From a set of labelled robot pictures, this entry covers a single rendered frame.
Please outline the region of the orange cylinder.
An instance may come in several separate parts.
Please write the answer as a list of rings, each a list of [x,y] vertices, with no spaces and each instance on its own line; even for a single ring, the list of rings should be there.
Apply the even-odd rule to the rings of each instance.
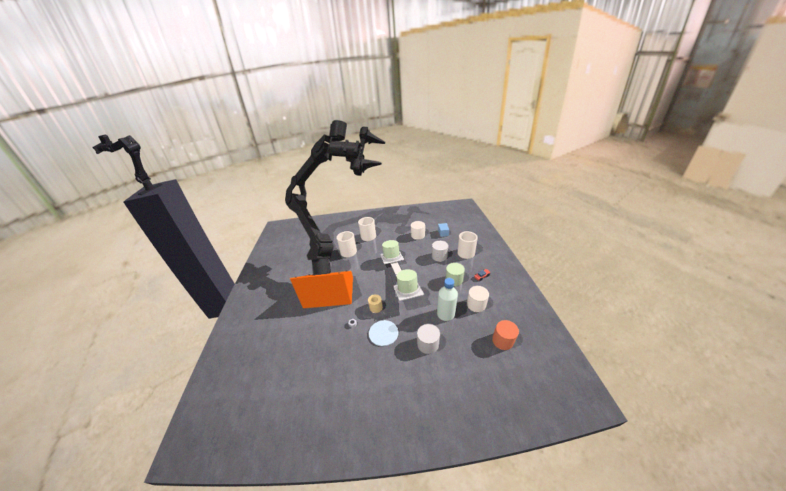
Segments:
[[[500,321],[493,334],[493,343],[500,349],[511,349],[520,329],[512,321]]]

